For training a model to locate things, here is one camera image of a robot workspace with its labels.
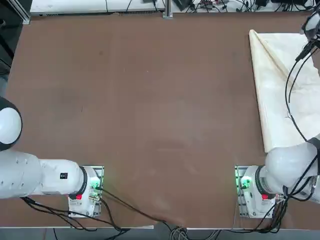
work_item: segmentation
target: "white cloth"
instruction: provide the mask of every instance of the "white cloth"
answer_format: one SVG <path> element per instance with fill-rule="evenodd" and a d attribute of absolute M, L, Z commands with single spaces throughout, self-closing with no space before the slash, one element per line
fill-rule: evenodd
<path fill-rule="evenodd" d="M 308 40 L 299 33 L 256 33 L 254 30 L 250 30 L 249 39 L 264 151 L 300 144 L 304 140 L 288 118 L 285 84 Z M 303 61 L 291 74 L 288 94 Z M 320 133 L 320 77 L 311 57 L 294 84 L 290 110 L 307 139 Z"/>

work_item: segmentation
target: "brown tabletop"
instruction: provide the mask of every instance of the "brown tabletop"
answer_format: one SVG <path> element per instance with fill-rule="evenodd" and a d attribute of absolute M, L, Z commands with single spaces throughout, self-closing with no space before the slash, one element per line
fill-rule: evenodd
<path fill-rule="evenodd" d="M 231 228 L 234 166 L 265 160 L 249 30 L 298 32 L 307 15 L 36 18 L 23 27 L 8 81 L 24 124 L 14 148 L 104 165 L 108 190 L 171 223 Z M 68 207 L 65 196 L 35 199 Z M 154 223 L 108 201 L 121 226 Z M 67 226 L 20 199 L 0 203 L 1 226 Z M 283 227 L 320 229 L 319 215 L 319 205 L 290 201 Z M 256 224 L 237 217 L 234 227 Z"/>

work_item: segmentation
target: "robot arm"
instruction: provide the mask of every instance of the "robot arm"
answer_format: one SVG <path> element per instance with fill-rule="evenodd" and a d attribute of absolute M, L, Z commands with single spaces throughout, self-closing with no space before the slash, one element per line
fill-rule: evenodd
<path fill-rule="evenodd" d="M 70 211 L 96 217 L 101 191 L 95 187 L 102 187 L 96 170 L 70 160 L 38 159 L 9 149 L 20 138 L 22 126 L 17 107 L 0 97 L 0 199 L 68 195 Z"/>
<path fill-rule="evenodd" d="M 308 44 L 295 59 L 296 62 L 304 59 L 313 48 L 320 48 L 319 28 L 320 3 L 302 26 Z M 274 148 L 268 153 L 264 166 L 249 166 L 246 169 L 239 185 L 250 218 L 264 218 L 274 206 L 276 195 L 287 196 L 297 183 L 294 198 L 320 203 L 317 149 L 320 149 L 320 134 L 296 146 Z"/>

